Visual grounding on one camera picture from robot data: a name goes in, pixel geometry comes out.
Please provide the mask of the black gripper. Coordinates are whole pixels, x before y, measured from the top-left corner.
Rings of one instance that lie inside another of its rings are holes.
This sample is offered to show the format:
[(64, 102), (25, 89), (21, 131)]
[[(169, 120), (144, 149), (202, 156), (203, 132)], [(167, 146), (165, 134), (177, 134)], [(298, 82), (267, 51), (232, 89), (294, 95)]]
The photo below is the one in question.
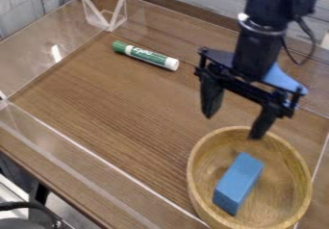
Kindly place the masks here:
[(293, 117), (299, 98), (309, 92), (274, 63), (264, 77), (251, 81), (232, 68), (234, 54), (227, 51), (200, 47), (199, 64), (194, 75), (200, 82), (200, 105), (206, 118), (211, 118), (220, 108), (223, 91), (227, 89), (262, 106), (247, 137), (260, 140), (276, 117)]

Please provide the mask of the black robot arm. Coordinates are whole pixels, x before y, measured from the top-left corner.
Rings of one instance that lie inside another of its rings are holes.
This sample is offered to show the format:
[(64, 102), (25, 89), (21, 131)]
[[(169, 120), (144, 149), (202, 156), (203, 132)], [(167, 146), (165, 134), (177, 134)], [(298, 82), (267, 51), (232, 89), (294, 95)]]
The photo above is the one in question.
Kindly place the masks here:
[(240, 32), (234, 52), (203, 47), (194, 75), (200, 82), (200, 106), (204, 117), (220, 108), (223, 92), (239, 94), (260, 106), (248, 137), (259, 140), (275, 120), (291, 117), (307, 88), (279, 68), (279, 52), (287, 50), (284, 35), (294, 21), (313, 34), (303, 17), (314, 12), (317, 0), (246, 0), (238, 14)]

